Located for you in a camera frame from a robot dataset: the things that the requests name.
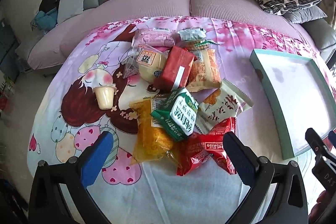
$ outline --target orange biscuit package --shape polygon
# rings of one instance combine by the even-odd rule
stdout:
[[[172,138],[151,116],[151,112],[160,108],[165,100],[166,98],[152,98],[129,105],[138,115],[138,134],[131,164],[159,160],[164,156],[175,160],[171,152],[174,146]]]
[[[205,89],[217,89],[221,86],[221,76],[219,74],[215,50],[197,50],[191,51],[197,60],[194,61],[188,85],[189,92],[197,92]]]

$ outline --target floor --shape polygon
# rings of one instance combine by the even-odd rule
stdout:
[[[53,77],[37,72],[20,74],[15,95],[0,118],[0,142],[5,145],[5,176],[29,201],[33,177],[27,167],[27,148],[35,114]]]

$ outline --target red cookie package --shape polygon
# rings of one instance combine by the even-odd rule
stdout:
[[[194,132],[188,139],[180,142],[181,166],[177,169],[177,175],[186,175],[211,157],[230,175],[236,174],[232,162],[223,149],[223,136],[230,131],[236,133],[236,119],[233,117],[218,123],[207,135]]]
[[[164,91],[185,87],[194,58],[193,53],[173,46],[160,77],[154,80],[154,87]]]

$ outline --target green snack package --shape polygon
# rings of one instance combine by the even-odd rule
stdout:
[[[197,110],[198,102],[186,88],[180,88],[173,90],[163,107],[151,115],[175,141],[182,141],[194,131]]]

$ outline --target green-rimmed tray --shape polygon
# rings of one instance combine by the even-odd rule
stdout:
[[[335,100],[314,60],[255,49],[250,61],[272,107],[284,160],[309,150],[308,128],[321,138],[336,128]]]

